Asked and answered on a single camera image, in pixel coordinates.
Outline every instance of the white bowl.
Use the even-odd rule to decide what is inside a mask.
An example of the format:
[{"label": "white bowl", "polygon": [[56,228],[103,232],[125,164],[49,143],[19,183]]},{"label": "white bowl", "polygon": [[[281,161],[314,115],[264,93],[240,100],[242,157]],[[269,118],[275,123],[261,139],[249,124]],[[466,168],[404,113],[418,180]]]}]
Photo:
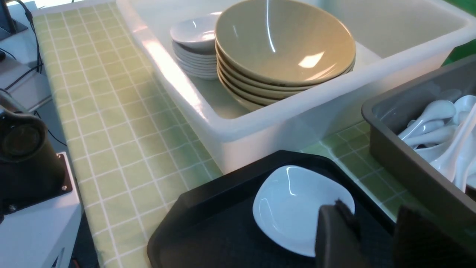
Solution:
[{"label": "white bowl", "polygon": [[178,61],[177,61],[177,64],[188,75],[199,77],[206,80],[214,80],[218,78],[217,72],[206,72],[206,71],[197,70],[194,68],[190,68],[186,65],[183,65],[182,63]]},{"label": "white bowl", "polygon": [[174,49],[174,51],[180,52],[180,54],[183,54],[195,59],[216,61],[216,57],[217,57],[215,53],[215,49],[212,49],[206,52],[196,52],[187,47],[184,47],[183,45],[180,45],[179,43],[175,43],[174,41],[172,41],[172,48]]},{"label": "white bowl", "polygon": [[190,57],[185,54],[182,54],[181,52],[175,51],[175,50],[174,50],[174,53],[177,57],[183,59],[186,62],[193,62],[198,64],[215,64],[215,65],[217,64],[216,60],[204,60],[201,58],[194,58],[194,57]]},{"label": "white bowl", "polygon": [[201,63],[201,64],[217,64],[216,57],[211,57],[207,59],[207,58],[202,58],[200,54],[193,55],[191,53],[184,53],[183,50],[181,51],[178,48],[173,48],[173,50],[176,56],[188,62],[195,62],[195,63]]},{"label": "white bowl", "polygon": [[183,65],[186,65],[190,68],[199,70],[199,71],[206,71],[206,72],[217,72],[217,65],[216,64],[205,64],[205,63],[194,63],[191,61],[184,60],[180,58],[178,55],[176,56],[176,60]]},{"label": "white bowl", "polygon": [[253,203],[256,224],[283,248],[315,257],[319,208],[340,199],[355,213],[352,195],[342,185],[314,171],[294,166],[275,170]]},{"label": "white bowl", "polygon": [[215,45],[215,24],[221,12],[182,21],[170,28],[172,40],[195,51],[209,51]]}]

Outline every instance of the black tray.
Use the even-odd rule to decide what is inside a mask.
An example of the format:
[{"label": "black tray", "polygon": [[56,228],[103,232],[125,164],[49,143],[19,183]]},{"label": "black tray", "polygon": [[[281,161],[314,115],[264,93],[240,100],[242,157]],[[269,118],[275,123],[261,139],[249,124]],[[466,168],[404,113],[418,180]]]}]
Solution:
[{"label": "black tray", "polygon": [[182,194],[149,240],[152,267],[315,268],[315,258],[278,246],[253,218],[252,205],[261,184],[284,165],[313,170],[344,186],[356,204],[363,255],[373,268],[393,267],[395,223],[330,159],[288,151],[273,153]]}]

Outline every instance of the bowl rim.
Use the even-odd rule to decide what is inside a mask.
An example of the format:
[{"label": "bowl rim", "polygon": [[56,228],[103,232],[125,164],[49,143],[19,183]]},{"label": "bowl rim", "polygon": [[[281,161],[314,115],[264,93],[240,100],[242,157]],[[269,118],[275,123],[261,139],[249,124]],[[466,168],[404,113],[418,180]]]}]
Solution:
[{"label": "bowl rim", "polygon": [[232,8],[234,8],[235,6],[238,6],[238,5],[244,5],[248,2],[252,2],[252,1],[258,1],[258,0],[245,0],[245,1],[241,1],[241,2],[238,2],[230,7],[228,7],[227,9],[225,9],[221,14],[220,16],[218,17],[217,19],[217,23],[215,24],[215,46],[216,46],[216,50],[219,49],[222,53],[223,53],[223,57],[226,58],[231,65],[235,65],[238,69],[240,69],[242,72],[245,72],[247,75],[250,76],[250,78],[253,78],[253,80],[257,80],[257,79],[260,79],[259,82],[261,83],[270,83],[270,85],[274,85],[274,86],[284,86],[284,87],[303,87],[303,86],[310,86],[310,87],[313,87],[317,84],[320,84],[320,83],[324,83],[328,80],[331,80],[333,78],[336,78],[338,77],[339,75],[341,75],[346,69],[349,68],[349,66],[352,64],[352,62],[355,61],[355,57],[356,57],[356,52],[357,52],[357,48],[356,48],[356,44],[355,44],[355,39],[354,39],[354,36],[351,34],[351,32],[349,31],[349,29],[338,19],[336,18],[334,15],[332,15],[331,13],[317,7],[317,6],[314,6],[314,5],[310,5],[310,4],[307,4],[307,3],[304,3],[304,2],[300,2],[300,1],[296,1],[296,0],[273,0],[273,1],[286,1],[286,2],[294,2],[296,4],[299,4],[299,5],[304,5],[304,6],[307,6],[308,8],[310,9],[313,9],[313,10],[317,10],[318,12],[321,12],[323,14],[326,14],[329,18],[332,18],[333,20],[335,20],[338,24],[340,24],[347,32],[348,36],[354,41],[352,43],[352,51],[353,51],[353,55],[354,55],[354,59],[352,61],[349,62],[349,64],[347,65],[346,69],[344,69],[342,72],[336,72],[330,76],[326,76],[325,78],[316,78],[316,79],[313,79],[313,80],[310,80],[310,81],[286,81],[286,80],[281,80],[281,79],[274,79],[274,78],[270,78],[270,77],[267,77],[265,75],[262,75],[262,74],[259,74],[259,73],[256,73],[252,70],[250,70],[249,68],[247,68],[246,66],[236,62],[233,60],[233,58],[223,49],[222,45],[220,44],[220,41],[219,41],[219,35],[217,34],[217,28],[218,28],[218,25],[220,23],[220,20],[222,18],[225,17],[225,15],[227,14],[227,12],[229,12]]},{"label": "bowl rim", "polygon": [[232,64],[228,63],[226,59],[224,59],[221,55],[221,50],[219,47],[216,47],[217,50],[217,62],[220,61],[222,65],[227,69],[228,72],[231,72],[232,74],[235,75],[235,78],[241,80],[242,82],[246,82],[247,84],[252,84],[256,87],[261,87],[266,90],[273,90],[273,91],[303,91],[306,89],[309,89],[315,85],[311,86],[277,86],[277,85],[271,85],[271,84],[266,84],[260,81],[256,81],[250,77],[247,77],[245,74],[240,73],[239,70],[236,70],[235,67],[233,67]]},{"label": "bowl rim", "polygon": [[[352,64],[343,72],[341,73],[339,76],[341,75],[344,75],[344,74],[347,74],[349,72],[351,72],[353,69],[354,69],[354,66],[355,66],[355,62],[356,62],[356,59],[354,58],[354,60],[352,61]],[[233,80],[237,80],[239,83],[242,83],[242,84],[245,84],[246,86],[249,86],[249,87],[252,87],[253,89],[251,90],[246,90],[246,89],[243,89],[242,86],[237,86],[239,87],[240,89],[248,92],[248,93],[251,93],[253,95],[257,95],[257,96],[260,96],[260,97],[265,97],[261,94],[268,94],[267,92],[269,93],[275,93],[275,94],[282,94],[283,97],[265,97],[265,98],[271,98],[271,99],[285,99],[285,98],[288,98],[288,97],[291,97],[293,95],[296,95],[298,93],[301,93],[303,91],[306,91],[308,89],[310,89],[311,87],[313,86],[307,86],[307,87],[300,87],[299,90],[285,90],[285,89],[290,89],[290,88],[285,88],[285,87],[277,87],[277,86],[273,86],[273,85],[268,85],[268,84],[263,84],[264,86],[261,87],[261,86],[257,86],[257,84],[261,84],[260,82],[258,81],[254,81],[242,74],[240,74],[238,71],[234,71],[232,67],[228,66],[227,63],[222,60],[222,58],[220,58],[220,56],[218,55],[217,53],[217,68],[220,67],[221,71],[223,72],[223,74],[227,77],[227,78],[231,78]],[[272,89],[269,89],[269,88],[266,88],[266,87],[277,87],[277,88],[283,88],[283,90],[272,90]]]},{"label": "bowl rim", "polygon": [[253,103],[256,103],[256,104],[259,104],[259,105],[262,105],[262,106],[268,106],[268,105],[272,105],[274,103],[277,103],[279,102],[281,99],[273,99],[273,98],[265,98],[265,97],[262,97],[262,96],[257,96],[255,94],[252,94],[252,93],[249,93],[247,92],[246,90],[243,90],[242,88],[236,86],[233,82],[231,82],[230,80],[228,80],[228,78],[223,74],[223,71],[218,69],[217,68],[217,73],[218,73],[218,76],[221,77],[221,79],[223,79],[225,81],[225,83],[227,83],[227,85],[229,87],[231,87],[233,89],[234,92],[236,92],[236,94],[242,98],[244,98],[245,100],[251,100],[250,98],[256,98],[256,99],[259,99],[259,101],[255,101],[255,100],[251,100],[251,102]]},{"label": "bowl rim", "polygon": [[[226,76],[227,79],[229,79],[232,83],[234,83],[235,85],[237,85],[237,87],[239,87],[240,89],[248,92],[248,93],[251,93],[251,94],[255,94],[257,96],[260,96],[260,97],[263,97],[263,98],[272,98],[272,99],[279,99],[279,100],[282,100],[282,99],[285,99],[285,98],[288,98],[290,96],[293,96],[295,94],[298,94],[302,91],[275,91],[275,90],[269,90],[269,89],[264,89],[264,88],[259,88],[259,87],[256,87],[254,85],[251,85],[251,84],[248,84],[248,83],[245,83],[243,81],[241,81],[240,79],[234,77],[232,74],[230,74],[226,68],[222,65],[221,62],[217,62],[217,69],[220,69],[220,71],[223,73],[224,76]],[[253,89],[244,89],[243,85],[245,86],[248,86],[248,87],[252,87]],[[267,97],[265,95],[268,95],[268,96],[271,96],[271,95],[279,95],[280,97]]]},{"label": "bowl rim", "polygon": [[235,99],[238,103],[240,103],[241,106],[249,109],[251,112],[265,107],[264,105],[260,105],[258,103],[252,102],[252,101],[250,101],[246,98],[243,98],[242,96],[236,94],[235,91],[232,90],[225,81],[223,81],[223,78],[220,75],[217,75],[217,76],[218,76],[218,80],[221,82],[221,84],[223,85],[225,90],[228,91],[228,93],[230,93],[231,97],[233,99]]}]

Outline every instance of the bowl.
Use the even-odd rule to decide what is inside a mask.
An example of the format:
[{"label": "bowl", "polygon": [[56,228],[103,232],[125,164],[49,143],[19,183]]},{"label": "bowl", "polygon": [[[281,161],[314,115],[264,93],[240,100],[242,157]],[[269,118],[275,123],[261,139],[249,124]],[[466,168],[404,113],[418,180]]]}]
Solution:
[{"label": "bowl", "polygon": [[192,63],[199,63],[199,64],[217,64],[216,59],[202,59],[200,57],[194,57],[190,55],[186,55],[178,50],[174,49],[174,53],[177,57],[183,59],[184,61],[187,62],[192,62]]},{"label": "bowl", "polygon": [[268,89],[268,90],[274,90],[274,91],[303,91],[306,89],[309,89],[313,87],[314,85],[309,85],[309,86],[298,86],[298,87],[293,87],[293,86],[276,86],[276,85],[270,85],[266,83],[262,83],[260,81],[253,80],[251,78],[246,77],[244,74],[240,73],[235,67],[233,67],[227,60],[224,58],[222,52],[220,49],[217,47],[216,48],[217,52],[217,62],[221,64],[223,69],[225,69],[228,73],[232,74],[235,78],[253,85],[255,87],[259,87],[262,89]]},{"label": "bowl", "polygon": [[271,105],[271,104],[276,103],[276,102],[279,101],[279,99],[267,99],[267,98],[263,98],[263,97],[256,96],[256,95],[253,95],[251,93],[248,93],[248,92],[240,89],[239,87],[237,87],[232,82],[230,82],[230,80],[228,80],[228,78],[223,75],[223,73],[221,72],[220,69],[217,69],[217,72],[218,72],[218,76],[222,79],[222,81],[224,81],[225,84],[230,89],[232,89],[233,92],[235,92],[235,94],[239,95],[242,98],[245,98],[246,100],[252,101],[252,102],[254,102],[256,104],[259,104],[259,105],[262,105],[262,106]]},{"label": "bowl", "polygon": [[334,205],[338,199],[355,213],[354,199],[342,185],[299,166],[282,166],[258,190],[253,217],[276,244],[315,257],[319,208]]},{"label": "bowl", "polygon": [[177,60],[177,65],[188,75],[199,77],[205,80],[215,80],[217,78],[217,71],[207,71],[200,70],[189,65],[183,64],[181,61]]},{"label": "bowl", "polygon": [[240,72],[278,86],[332,79],[356,54],[352,35],[337,18],[292,0],[247,0],[231,6],[217,20],[215,39]]},{"label": "bowl", "polygon": [[208,63],[208,64],[207,63],[195,63],[195,62],[185,60],[185,59],[181,58],[178,55],[176,55],[176,59],[181,64],[186,65],[190,68],[200,70],[200,71],[207,71],[207,72],[216,72],[217,71],[216,63],[215,64],[213,64],[213,63]]},{"label": "bowl", "polygon": [[259,88],[245,82],[238,80],[237,78],[233,77],[222,65],[220,62],[217,63],[217,70],[221,72],[224,77],[238,88],[243,89],[249,93],[255,94],[257,96],[262,96],[264,98],[271,98],[271,99],[285,99],[292,95],[295,95],[301,91],[274,91],[269,89]]},{"label": "bowl", "polygon": [[217,60],[215,49],[206,52],[196,52],[176,42],[172,42],[172,48],[175,54],[180,53],[181,55],[185,55],[193,59],[204,61]]},{"label": "bowl", "polygon": [[197,52],[212,50],[215,46],[215,23],[221,12],[179,22],[170,28],[172,40]]},{"label": "bowl", "polygon": [[238,94],[236,94],[231,88],[230,88],[230,85],[227,84],[227,82],[225,82],[223,80],[223,78],[221,76],[218,76],[218,79],[220,80],[221,84],[223,85],[223,87],[228,91],[228,93],[233,97],[233,99],[235,99],[241,106],[247,108],[248,110],[250,110],[250,112],[252,111],[256,111],[258,109],[261,109],[263,108],[264,106],[263,105],[260,105],[260,104],[257,104],[257,103],[254,103],[250,100],[247,100],[245,98],[242,98],[241,96],[239,96]]}]

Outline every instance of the black cable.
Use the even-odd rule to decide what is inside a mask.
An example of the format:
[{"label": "black cable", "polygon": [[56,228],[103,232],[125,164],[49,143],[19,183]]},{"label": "black cable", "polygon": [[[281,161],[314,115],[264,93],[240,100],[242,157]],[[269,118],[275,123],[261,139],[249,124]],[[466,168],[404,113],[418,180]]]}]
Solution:
[{"label": "black cable", "polygon": [[20,4],[21,7],[23,7],[23,9],[25,10],[25,16],[27,17],[28,22],[30,23],[31,30],[32,30],[33,33],[35,34],[36,51],[37,51],[36,71],[39,72],[39,73],[41,73],[43,60],[41,59],[41,55],[40,55],[40,44],[38,43],[38,38],[37,38],[37,36],[36,36],[35,26],[33,25],[33,15],[31,14],[31,12],[30,12],[30,10],[27,8],[27,6],[26,6],[21,0],[13,0],[13,1],[17,2],[18,4]]},{"label": "black cable", "polygon": [[10,96],[10,97],[11,97],[11,94],[10,94],[10,92],[8,92],[8,91],[4,90],[3,88],[0,88],[0,91],[1,91],[1,92],[5,92],[5,93],[6,93],[8,96]]},{"label": "black cable", "polygon": [[26,71],[24,74],[22,74],[19,78],[17,78],[15,81],[13,81],[13,83],[11,83],[10,85],[8,85],[6,88],[4,88],[4,91],[8,91],[12,86],[14,86],[16,83],[18,83],[21,79],[23,79],[23,77],[25,77],[27,74],[29,74],[31,71],[37,69],[39,66],[35,66],[31,69],[29,69],[28,71]]},{"label": "black cable", "polygon": [[13,54],[12,54],[12,53],[10,53],[10,52],[6,51],[6,50],[5,50],[5,49],[3,49],[3,48],[0,48],[0,51],[3,51],[3,52],[5,52],[5,53],[7,53],[8,55],[10,55],[10,57],[12,57],[12,58],[13,58],[13,59],[15,59],[15,60],[17,59],[17,58],[15,58],[15,56],[13,56]]},{"label": "black cable", "polygon": [[[40,114],[38,113],[38,111],[35,111],[33,114],[36,115],[39,119],[41,119],[41,116],[40,116]],[[59,139],[57,139],[57,138],[55,137],[55,135],[53,135],[53,133],[51,133],[50,129],[48,129],[48,133],[49,133],[49,134],[51,135],[51,137],[53,137],[53,139],[55,139],[57,142],[61,143],[62,145],[66,146],[66,147],[68,147],[68,146],[66,145],[66,143],[64,143],[64,142],[60,141]]]}]

